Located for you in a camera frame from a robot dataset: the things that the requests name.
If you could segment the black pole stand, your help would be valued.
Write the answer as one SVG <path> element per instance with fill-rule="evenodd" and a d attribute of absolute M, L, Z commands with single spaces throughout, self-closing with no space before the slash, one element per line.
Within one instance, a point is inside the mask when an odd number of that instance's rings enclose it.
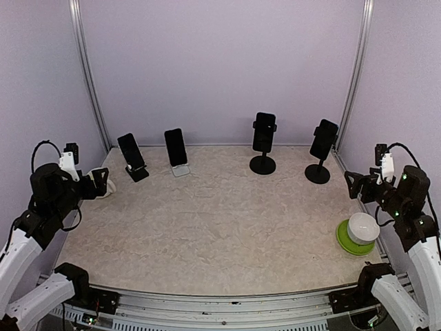
<path fill-rule="evenodd" d="M 250 169 L 260 175 L 269 175 L 275 172 L 276 170 L 276 162 L 268 156 L 269 153 L 260 152 L 260 155 L 257 155 L 251 159 L 249 162 Z"/>
<path fill-rule="evenodd" d="M 330 180 L 330 173 L 323 165 L 326 159 L 318 160 L 317 164 L 311 164 L 305 168 L 305 176 L 312 183 L 325 184 Z"/>

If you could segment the black folding phone stand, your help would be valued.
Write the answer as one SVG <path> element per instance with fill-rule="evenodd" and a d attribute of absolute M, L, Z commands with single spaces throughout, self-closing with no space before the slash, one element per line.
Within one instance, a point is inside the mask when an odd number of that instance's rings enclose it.
<path fill-rule="evenodd" d="M 125 167 L 125 171 L 129 174 L 130 178 L 133 182 L 138 183 L 149 177 L 149 172 L 146 170 L 146 167 L 143 166 L 139 169 L 131 169 L 128 165 Z"/>

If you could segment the black phone silver case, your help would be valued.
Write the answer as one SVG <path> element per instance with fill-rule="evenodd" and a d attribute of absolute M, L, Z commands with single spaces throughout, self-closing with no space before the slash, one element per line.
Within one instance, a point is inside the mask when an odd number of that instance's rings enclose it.
<path fill-rule="evenodd" d="M 141 151 L 132 133 L 119 137 L 117 142 L 130 170 L 138 170 L 145 166 Z"/>

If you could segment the blue phone underneath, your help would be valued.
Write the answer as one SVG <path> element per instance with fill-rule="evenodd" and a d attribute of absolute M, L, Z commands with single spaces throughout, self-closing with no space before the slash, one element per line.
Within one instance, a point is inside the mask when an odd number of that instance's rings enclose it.
<path fill-rule="evenodd" d="M 310 155 L 324 161 L 336 141 L 338 129 L 337 124 L 322 119 L 314 130 L 314 140 L 309 150 Z"/>

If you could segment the white folding phone stand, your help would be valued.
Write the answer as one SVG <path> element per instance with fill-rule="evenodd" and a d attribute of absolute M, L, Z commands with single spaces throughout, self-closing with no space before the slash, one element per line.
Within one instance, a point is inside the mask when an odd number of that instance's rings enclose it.
<path fill-rule="evenodd" d="M 175 177 L 186 176 L 186 175 L 190 174 L 189 165 L 186 163 L 186 164 L 182 164 L 182 165 L 173 166 L 172 173 Z"/>

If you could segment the clear phone case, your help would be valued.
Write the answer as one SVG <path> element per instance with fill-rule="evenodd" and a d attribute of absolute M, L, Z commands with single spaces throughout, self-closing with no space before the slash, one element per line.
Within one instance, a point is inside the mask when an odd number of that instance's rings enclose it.
<path fill-rule="evenodd" d="M 187 164 L 187 153 L 182 130 L 180 128 L 167 130 L 164 132 L 164 137 L 170 165 L 176 167 Z"/>

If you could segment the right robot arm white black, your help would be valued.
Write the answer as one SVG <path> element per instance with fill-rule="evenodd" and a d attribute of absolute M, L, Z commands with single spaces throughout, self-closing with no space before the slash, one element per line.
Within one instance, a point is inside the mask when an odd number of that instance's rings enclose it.
<path fill-rule="evenodd" d="M 386 263 L 367 265 L 360 273 L 352 299 L 366 306 L 377 299 L 400 330 L 440 329 L 440 242 L 438 227 L 422 209 L 429 191 L 426 173 L 405 166 L 397 186 L 387 181 L 378 183 L 374 175 L 346 171 L 349 196 L 376 202 L 394 221 L 393 227 L 402 248 L 411 259 L 422 286 L 427 310 L 402 289 L 393 269 Z"/>

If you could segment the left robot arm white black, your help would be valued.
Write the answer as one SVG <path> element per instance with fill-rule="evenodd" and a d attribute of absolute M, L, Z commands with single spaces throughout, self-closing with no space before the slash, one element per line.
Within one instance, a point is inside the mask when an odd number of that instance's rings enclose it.
<path fill-rule="evenodd" d="M 16 301 L 11 297 L 26 270 L 49 246 L 82 200 L 94 200 L 107 193 L 109 170 L 96 168 L 83 175 L 68 172 L 55 163 L 38 167 L 30 176 L 32 196 L 27 210 L 12 223 L 1 253 L 1 329 L 30 330 L 59 304 L 72 300 L 83 307 L 96 301 L 88 272 L 62 263 L 49 278 Z"/>

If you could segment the cream ceramic mug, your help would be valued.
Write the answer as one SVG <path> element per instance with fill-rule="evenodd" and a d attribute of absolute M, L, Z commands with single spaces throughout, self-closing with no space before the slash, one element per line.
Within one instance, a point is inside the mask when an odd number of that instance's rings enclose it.
<path fill-rule="evenodd" d="M 90 170 L 87 173 L 87 175 L 90 176 L 91 179 L 92 179 L 92 170 Z M 109 178 L 109 175 L 108 175 L 108 180 L 107 180 L 107 196 L 106 197 L 110 196 L 111 194 L 116 193 L 116 186 L 115 186 L 114 182 Z M 96 198 L 97 199 L 104 199 L 106 197 L 96 197 Z"/>

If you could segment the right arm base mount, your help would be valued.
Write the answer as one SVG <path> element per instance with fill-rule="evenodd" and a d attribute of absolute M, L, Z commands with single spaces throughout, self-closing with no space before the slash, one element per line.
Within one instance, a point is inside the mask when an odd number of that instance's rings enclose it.
<path fill-rule="evenodd" d="M 363 292 L 357 288 L 348 288 L 330 292 L 329 300 L 334 314 L 359 310 L 380 303 L 372 293 Z"/>

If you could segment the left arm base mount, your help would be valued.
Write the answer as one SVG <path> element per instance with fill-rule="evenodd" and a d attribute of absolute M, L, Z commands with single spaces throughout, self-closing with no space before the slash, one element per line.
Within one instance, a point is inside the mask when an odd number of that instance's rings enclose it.
<path fill-rule="evenodd" d="M 84 308 L 95 313 L 116 314 L 118 308 L 120 294 L 109 290 L 100 290 L 92 288 L 86 299 L 68 299 L 66 304 Z"/>

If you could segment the front aluminium rail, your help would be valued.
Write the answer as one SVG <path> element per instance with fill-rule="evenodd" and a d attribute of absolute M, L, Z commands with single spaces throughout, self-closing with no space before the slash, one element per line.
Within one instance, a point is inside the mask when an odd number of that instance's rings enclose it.
<path fill-rule="evenodd" d="M 398 283 L 416 302 L 410 280 Z M 40 330 L 400 330 L 381 303 L 334 314 L 329 293 L 354 282 L 318 288 L 238 294 L 165 292 L 146 283 L 92 288 L 120 294 L 116 314 L 59 304 L 37 322 Z"/>

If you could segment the right aluminium frame post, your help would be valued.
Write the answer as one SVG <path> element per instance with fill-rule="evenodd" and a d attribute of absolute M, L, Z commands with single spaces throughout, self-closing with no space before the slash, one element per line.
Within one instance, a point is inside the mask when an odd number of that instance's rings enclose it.
<path fill-rule="evenodd" d="M 349 82 L 349 89 L 345 99 L 345 106 L 343 109 L 342 118 L 340 121 L 340 128 L 338 131 L 338 138 L 334 145 L 334 151 L 338 153 L 342 147 L 343 139 L 347 128 L 349 127 L 349 120 L 353 111 L 353 105 L 356 100 L 358 86 L 362 76 L 363 64 L 367 52 L 369 33 L 371 29 L 371 22 L 373 16 L 374 0 L 365 0 L 363 3 L 363 12 L 360 25 L 360 32 L 358 36 L 358 44 L 356 49 L 356 57 L 353 64 L 351 79 Z"/>

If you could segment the aluminium frame post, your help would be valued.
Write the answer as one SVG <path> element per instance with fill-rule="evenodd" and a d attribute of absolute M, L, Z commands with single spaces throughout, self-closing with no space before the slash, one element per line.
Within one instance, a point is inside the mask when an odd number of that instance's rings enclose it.
<path fill-rule="evenodd" d="M 340 128 L 338 131 L 338 138 L 334 145 L 334 151 L 338 153 L 342 147 L 343 139 L 347 128 L 349 127 L 349 120 L 353 111 L 353 105 L 356 100 L 358 86 L 362 76 L 363 64 L 367 52 L 369 33 L 371 29 L 371 22 L 373 16 L 374 0 L 365 0 L 363 3 L 363 12 L 360 25 L 360 32 L 358 36 L 358 44 L 356 49 L 356 57 L 353 64 L 351 79 L 349 82 L 349 89 L 345 99 L 345 106 L 343 109 L 342 118 L 340 121 Z"/>
<path fill-rule="evenodd" d="M 74 38 L 76 40 L 76 46 L 79 53 L 81 70 L 83 73 L 83 78 L 88 93 L 88 97 L 90 100 L 90 104 L 92 106 L 92 114 L 96 122 L 96 126 L 98 128 L 99 136 L 101 138 L 103 147 L 106 152 L 109 152 L 112 149 L 112 142 L 107 131 L 103 113 L 101 111 L 101 105 L 99 103 L 99 98 L 92 75 L 92 68 L 88 56 L 87 43 L 85 39 L 85 32 L 84 32 L 82 16 L 81 16 L 80 1 L 70 0 L 68 1 L 68 3 L 69 3 L 72 27 L 74 31 Z"/>

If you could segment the left aluminium frame post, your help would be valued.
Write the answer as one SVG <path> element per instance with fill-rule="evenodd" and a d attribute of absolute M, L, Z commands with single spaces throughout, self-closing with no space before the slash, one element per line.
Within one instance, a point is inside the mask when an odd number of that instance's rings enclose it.
<path fill-rule="evenodd" d="M 88 97 L 90 100 L 90 104 L 92 106 L 92 114 L 96 122 L 96 126 L 98 128 L 99 136 L 101 138 L 103 147 L 106 152 L 109 152 L 112 149 L 112 142 L 107 131 L 103 113 L 101 111 L 101 105 L 99 103 L 99 98 L 92 75 L 92 68 L 88 56 L 87 43 L 85 39 L 85 32 L 84 32 L 82 16 L 81 16 L 80 1 L 70 0 L 68 1 L 68 3 L 69 3 L 72 27 L 74 31 L 74 38 L 76 40 L 76 46 L 79 53 L 81 70 L 83 73 L 83 78 L 88 93 Z"/>

